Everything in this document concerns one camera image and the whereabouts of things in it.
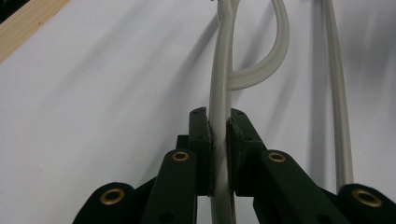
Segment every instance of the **wooden edge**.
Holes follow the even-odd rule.
[[[0,63],[70,0],[30,0],[0,24]]]

